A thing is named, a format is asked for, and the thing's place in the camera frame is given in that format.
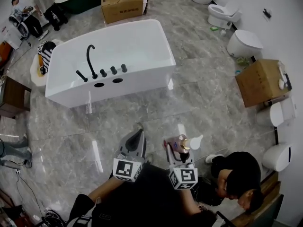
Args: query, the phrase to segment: brown wooden table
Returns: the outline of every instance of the brown wooden table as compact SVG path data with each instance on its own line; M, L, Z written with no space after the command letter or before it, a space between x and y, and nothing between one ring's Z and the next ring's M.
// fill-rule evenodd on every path
M15 118L25 110L30 111L30 108L24 105L25 91L32 90L6 76L0 88L0 115Z

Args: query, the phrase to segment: black shirt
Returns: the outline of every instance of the black shirt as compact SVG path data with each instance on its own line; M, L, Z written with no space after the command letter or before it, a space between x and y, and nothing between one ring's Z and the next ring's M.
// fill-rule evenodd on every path
M94 202L80 194L68 222L85 215L93 207ZM148 164L144 165L135 183L124 182L92 212L92 226L174 222L179 225L185 219L180 195L174 190L167 172Z
M216 157L213 162L215 163L214 168L212 166L213 175L224 169L232 170L226 181L226 191L229 195L236 195L239 198L250 189L260 189L260 166L250 153L234 152L227 157Z

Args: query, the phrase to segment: person in white shirt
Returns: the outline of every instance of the person in white shirt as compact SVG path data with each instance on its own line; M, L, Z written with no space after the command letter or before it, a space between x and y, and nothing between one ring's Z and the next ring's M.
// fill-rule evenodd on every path
M35 4L35 9L40 12L39 14L46 17L46 19L51 23L55 31L60 29L60 25L67 23L67 18L59 7L55 4L54 0L32 0ZM54 19L53 13L58 17L59 23Z
M19 0L12 0L13 13L17 13L22 17L24 24L27 26L29 32L36 38L41 39L44 36L41 24L33 15L28 15L33 10L32 7L26 7Z

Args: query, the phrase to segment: black knob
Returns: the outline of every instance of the black knob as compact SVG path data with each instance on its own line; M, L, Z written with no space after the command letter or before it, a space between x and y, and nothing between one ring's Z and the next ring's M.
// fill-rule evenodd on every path
M117 70L115 69L114 66L112 66L112 67L110 68L110 70L112 71L113 75L117 74Z
M102 69L102 70L100 70L100 73L101 73L101 75L103 76L103 77L106 77L107 76L107 73Z
M83 76L81 72L79 72L78 70L76 70L76 73L83 79L84 82L88 81L88 79L85 76Z
M122 65L121 65L121 68L122 68L122 71L123 71L124 73L127 72L127 68L126 68L125 64L122 64Z

